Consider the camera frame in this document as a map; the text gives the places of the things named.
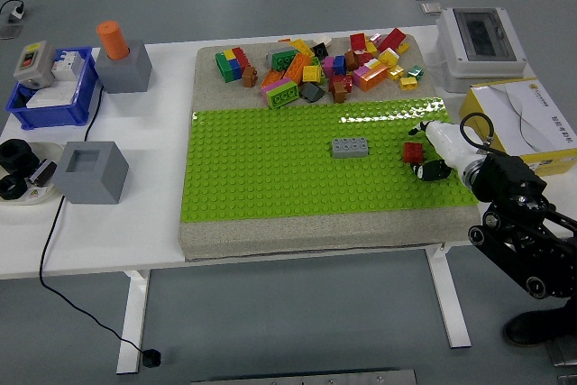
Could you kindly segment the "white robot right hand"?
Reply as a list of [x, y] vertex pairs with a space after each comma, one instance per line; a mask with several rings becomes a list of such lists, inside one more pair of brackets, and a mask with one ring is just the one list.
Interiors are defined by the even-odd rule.
[[433, 145], [440, 160], [432, 160], [424, 164], [412, 164], [416, 176], [423, 181], [446, 179], [455, 170], [465, 187], [471, 188], [477, 177], [485, 156], [470, 145], [457, 124], [440, 121], [424, 121], [417, 124], [408, 134], [423, 132]]

